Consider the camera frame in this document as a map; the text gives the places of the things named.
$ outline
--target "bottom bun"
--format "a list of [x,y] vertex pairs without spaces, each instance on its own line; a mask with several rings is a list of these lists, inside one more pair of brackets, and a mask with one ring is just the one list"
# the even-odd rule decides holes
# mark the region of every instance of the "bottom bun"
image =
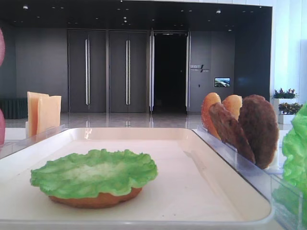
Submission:
[[131,200],[135,198],[142,188],[132,188],[131,192],[127,195],[114,196],[110,193],[99,193],[95,198],[80,198],[80,199],[62,199],[55,196],[50,196],[50,199],[54,202],[65,204],[71,207],[78,208],[105,208],[112,207],[118,203]]

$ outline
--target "gray door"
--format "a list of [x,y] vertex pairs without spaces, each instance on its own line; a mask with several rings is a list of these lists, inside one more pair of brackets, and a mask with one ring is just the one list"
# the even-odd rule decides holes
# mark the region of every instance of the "gray door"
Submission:
[[106,33],[69,31],[70,112],[106,112]]
[[146,33],[110,32],[110,111],[146,112]]

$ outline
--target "potted plant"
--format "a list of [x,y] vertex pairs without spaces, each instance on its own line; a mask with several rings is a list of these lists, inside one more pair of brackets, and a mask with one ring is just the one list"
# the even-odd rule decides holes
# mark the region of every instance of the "potted plant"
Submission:
[[273,95],[273,107],[277,116],[281,114],[279,110],[279,105],[282,103],[294,104],[298,102],[297,94],[295,93],[295,89],[288,89],[288,91],[284,91],[282,88],[277,91],[275,90],[275,94]]
[[281,103],[279,105],[280,114],[278,116],[278,122],[280,124],[291,124],[296,113],[303,107],[302,104],[294,103]]

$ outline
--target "wall sign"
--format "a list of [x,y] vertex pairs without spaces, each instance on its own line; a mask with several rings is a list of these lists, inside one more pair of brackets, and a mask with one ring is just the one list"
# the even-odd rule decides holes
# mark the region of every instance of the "wall sign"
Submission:
[[191,71],[197,71],[200,73],[209,73],[210,70],[209,69],[204,69],[203,65],[191,65],[190,66]]

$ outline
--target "screen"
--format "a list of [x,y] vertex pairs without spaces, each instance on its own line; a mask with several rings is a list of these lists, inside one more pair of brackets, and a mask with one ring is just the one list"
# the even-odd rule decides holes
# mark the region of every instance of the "screen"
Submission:
[[214,87],[230,87],[230,78],[214,78]]

